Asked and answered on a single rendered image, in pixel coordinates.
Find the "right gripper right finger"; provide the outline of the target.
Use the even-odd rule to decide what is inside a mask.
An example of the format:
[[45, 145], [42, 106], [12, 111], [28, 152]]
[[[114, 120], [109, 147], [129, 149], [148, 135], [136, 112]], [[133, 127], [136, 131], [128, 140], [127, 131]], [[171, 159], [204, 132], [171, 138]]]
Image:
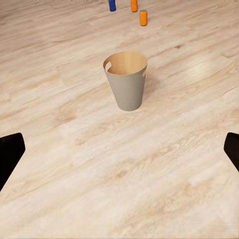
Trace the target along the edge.
[[227, 134], [224, 151], [239, 171], [239, 134], [232, 132]]

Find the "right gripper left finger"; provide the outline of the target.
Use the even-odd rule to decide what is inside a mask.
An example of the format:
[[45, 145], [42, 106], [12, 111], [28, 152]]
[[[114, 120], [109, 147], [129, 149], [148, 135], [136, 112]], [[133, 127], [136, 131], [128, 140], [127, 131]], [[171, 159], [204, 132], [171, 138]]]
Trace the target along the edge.
[[0, 138], [0, 191], [25, 152], [21, 132]]

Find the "trash can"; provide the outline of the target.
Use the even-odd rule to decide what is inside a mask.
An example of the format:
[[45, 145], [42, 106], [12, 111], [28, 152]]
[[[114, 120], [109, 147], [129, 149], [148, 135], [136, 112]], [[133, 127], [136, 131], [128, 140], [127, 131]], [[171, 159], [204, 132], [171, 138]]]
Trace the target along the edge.
[[[106, 71], [109, 62], [111, 66]], [[147, 64], [147, 57], [137, 51], [118, 52], [103, 62], [117, 105], [123, 111], [135, 111], [142, 105]]]

